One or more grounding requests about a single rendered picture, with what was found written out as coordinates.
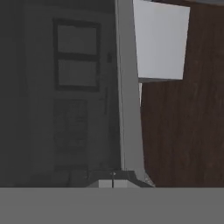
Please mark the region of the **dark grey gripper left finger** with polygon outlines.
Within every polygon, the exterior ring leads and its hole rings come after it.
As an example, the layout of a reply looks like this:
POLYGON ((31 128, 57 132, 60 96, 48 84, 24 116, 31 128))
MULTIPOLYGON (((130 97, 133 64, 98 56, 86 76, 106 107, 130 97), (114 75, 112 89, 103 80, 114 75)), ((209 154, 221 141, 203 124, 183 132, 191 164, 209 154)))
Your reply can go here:
POLYGON ((73 171, 69 175, 69 186, 76 188, 111 188, 109 171, 73 171))

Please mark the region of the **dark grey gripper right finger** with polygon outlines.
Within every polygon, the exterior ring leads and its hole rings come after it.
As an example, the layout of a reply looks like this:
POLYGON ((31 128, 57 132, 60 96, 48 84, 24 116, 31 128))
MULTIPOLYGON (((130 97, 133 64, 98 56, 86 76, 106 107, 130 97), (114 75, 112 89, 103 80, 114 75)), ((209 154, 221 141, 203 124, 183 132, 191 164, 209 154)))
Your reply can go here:
POLYGON ((148 179, 139 180, 134 171, 112 171, 113 188, 146 188, 154 186, 148 179))

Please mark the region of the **dark grey panelled cabinet front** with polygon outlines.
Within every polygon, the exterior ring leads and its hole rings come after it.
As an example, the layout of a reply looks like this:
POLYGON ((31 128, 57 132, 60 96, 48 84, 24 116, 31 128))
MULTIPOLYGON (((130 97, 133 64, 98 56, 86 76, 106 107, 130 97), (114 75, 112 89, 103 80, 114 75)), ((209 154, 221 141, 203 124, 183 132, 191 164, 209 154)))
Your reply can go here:
POLYGON ((0 0, 0 186, 122 168, 112 0, 0 0))

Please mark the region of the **white box cabinet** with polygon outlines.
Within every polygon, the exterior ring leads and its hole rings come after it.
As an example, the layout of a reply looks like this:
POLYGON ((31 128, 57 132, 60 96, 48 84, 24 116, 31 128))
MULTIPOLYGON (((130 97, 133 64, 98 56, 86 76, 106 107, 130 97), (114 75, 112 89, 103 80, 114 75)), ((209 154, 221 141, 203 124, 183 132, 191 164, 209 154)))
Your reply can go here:
POLYGON ((190 8, 133 0, 140 82, 182 80, 190 8))

